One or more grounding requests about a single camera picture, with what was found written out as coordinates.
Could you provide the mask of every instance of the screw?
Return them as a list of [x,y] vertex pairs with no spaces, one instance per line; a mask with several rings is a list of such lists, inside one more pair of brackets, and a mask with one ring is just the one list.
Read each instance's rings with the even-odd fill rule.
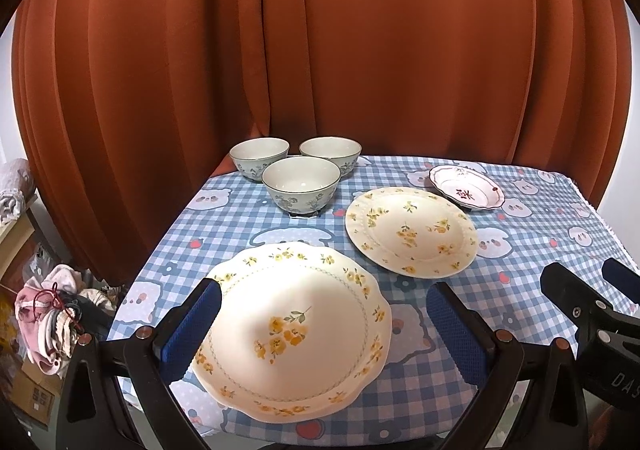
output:
[[565,351],[567,350],[569,347],[571,347],[569,345],[569,342],[567,342],[564,338],[556,338],[556,346],[558,347],[558,349],[560,349],[561,351]]
[[78,338],[78,344],[82,346],[88,345],[91,339],[92,337],[89,333],[84,333],[83,335],[80,335],[80,337]]
[[151,336],[151,333],[154,329],[150,325],[143,325],[136,329],[136,338],[140,338],[141,340],[145,340]]
[[609,336],[609,333],[603,330],[598,331],[598,338],[606,344],[608,344],[611,341],[611,337]]
[[513,335],[508,332],[506,329],[498,329],[495,332],[495,337],[498,338],[501,342],[509,343],[513,340]]

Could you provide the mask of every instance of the floral plate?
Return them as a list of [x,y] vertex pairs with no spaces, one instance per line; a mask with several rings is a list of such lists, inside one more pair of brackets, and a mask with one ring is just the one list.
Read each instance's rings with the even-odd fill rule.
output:
[[267,423],[348,406],[385,365],[391,309],[350,258],[303,242],[238,253],[207,275],[222,308],[191,366],[219,403]]
[[484,174],[455,165],[435,166],[429,179],[444,195],[468,208],[491,210],[504,204],[504,193]]
[[345,221],[362,253],[407,276],[451,276],[471,264],[478,250],[478,234],[466,214],[415,188],[379,188],[356,197]]

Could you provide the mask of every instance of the red curtain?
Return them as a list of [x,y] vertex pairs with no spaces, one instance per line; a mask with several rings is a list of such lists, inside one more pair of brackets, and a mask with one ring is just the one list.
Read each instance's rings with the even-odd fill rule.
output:
[[116,284],[252,129],[555,170],[597,204],[630,42],[622,0],[24,0],[14,93],[56,225]]

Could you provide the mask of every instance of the small dish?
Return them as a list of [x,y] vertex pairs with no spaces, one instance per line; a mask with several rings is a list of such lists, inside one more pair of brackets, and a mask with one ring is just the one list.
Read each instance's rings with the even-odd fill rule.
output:
[[478,251],[478,233],[467,215],[424,190],[372,190],[351,202],[344,219],[349,238],[365,256],[406,276],[451,276]]
[[335,163],[340,169],[340,176],[346,176],[353,170],[361,152],[362,147],[357,141],[335,136],[311,138],[300,145],[300,153],[304,156],[322,157]]
[[243,176],[262,180],[262,172],[271,163],[287,157],[289,143],[280,138],[255,138],[238,143],[229,151],[229,157]]
[[217,402],[266,423],[353,402],[382,371],[391,308],[376,279],[331,248],[266,244],[207,275],[222,308],[191,368]]
[[438,165],[429,172],[433,185],[448,198],[475,210],[492,210],[504,204],[498,183],[484,174],[454,165]]
[[262,173],[269,195],[292,214],[317,212],[334,196],[339,181],[340,169],[321,157],[287,157]]

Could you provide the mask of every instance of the blue gripper pad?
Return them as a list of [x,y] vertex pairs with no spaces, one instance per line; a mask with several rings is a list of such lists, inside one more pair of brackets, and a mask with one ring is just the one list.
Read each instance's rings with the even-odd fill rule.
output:
[[640,276],[615,258],[602,264],[602,277],[623,293],[629,300],[640,304]]
[[[193,356],[218,315],[220,306],[222,306],[220,284],[214,280],[204,279],[198,286],[203,283],[208,286],[190,307],[184,319],[178,324],[161,349],[158,370],[160,377],[167,385],[184,377]],[[191,295],[178,308],[188,306],[190,298]]]
[[483,344],[474,334],[473,331],[478,331],[474,329],[474,324],[480,324],[473,313],[464,307],[444,282],[438,282],[429,288],[427,313],[462,378],[471,385],[483,387],[489,376],[493,343],[487,335],[481,334]]

